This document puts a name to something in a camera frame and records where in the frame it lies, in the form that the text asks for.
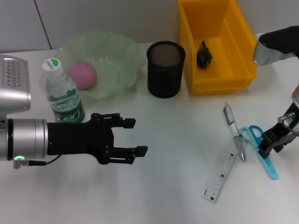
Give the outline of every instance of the pink ball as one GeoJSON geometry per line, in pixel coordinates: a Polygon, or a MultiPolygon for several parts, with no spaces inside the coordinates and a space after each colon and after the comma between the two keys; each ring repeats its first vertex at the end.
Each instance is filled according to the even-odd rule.
{"type": "Polygon", "coordinates": [[[88,62],[77,62],[71,70],[70,76],[79,90],[85,90],[97,82],[97,71],[88,62]]]}

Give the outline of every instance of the black mesh pen holder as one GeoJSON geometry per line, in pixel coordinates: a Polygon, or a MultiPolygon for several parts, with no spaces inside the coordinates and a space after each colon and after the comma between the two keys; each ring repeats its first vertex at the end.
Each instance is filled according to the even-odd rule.
{"type": "Polygon", "coordinates": [[[171,41],[160,41],[147,51],[148,89],[159,98],[170,98],[179,92],[185,60],[184,48],[171,41]]]}

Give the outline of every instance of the green indicator light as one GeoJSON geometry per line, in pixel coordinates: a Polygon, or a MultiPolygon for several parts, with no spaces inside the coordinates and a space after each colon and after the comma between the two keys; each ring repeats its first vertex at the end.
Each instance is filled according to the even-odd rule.
{"type": "Polygon", "coordinates": [[[25,157],[24,157],[24,156],[21,156],[21,155],[16,156],[16,157],[14,158],[14,160],[24,160],[24,159],[25,159],[25,157]]]}

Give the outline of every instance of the water bottle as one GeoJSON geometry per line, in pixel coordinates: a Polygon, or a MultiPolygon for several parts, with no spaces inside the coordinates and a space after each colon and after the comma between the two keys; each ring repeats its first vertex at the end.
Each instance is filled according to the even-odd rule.
{"type": "Polygon", "coordinates": [[[43,75],[46,76],[45,91],[47,100],[57,122],[80,123],[85,118],[79,91],[74,81],[66,75],[61,62],[50,58],[43,62],[43,75]]]}

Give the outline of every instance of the bottle label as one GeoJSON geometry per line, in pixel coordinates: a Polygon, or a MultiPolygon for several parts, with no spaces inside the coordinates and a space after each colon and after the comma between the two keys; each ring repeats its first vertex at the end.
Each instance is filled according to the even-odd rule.
{"type": "Polygon", "coordinates": [[[56,117],[59,117],[61,123],[81,123],[85,118],[84,109],[82,103],[78,104],[74,109],[67,112],[54,111],[56,117]]]}

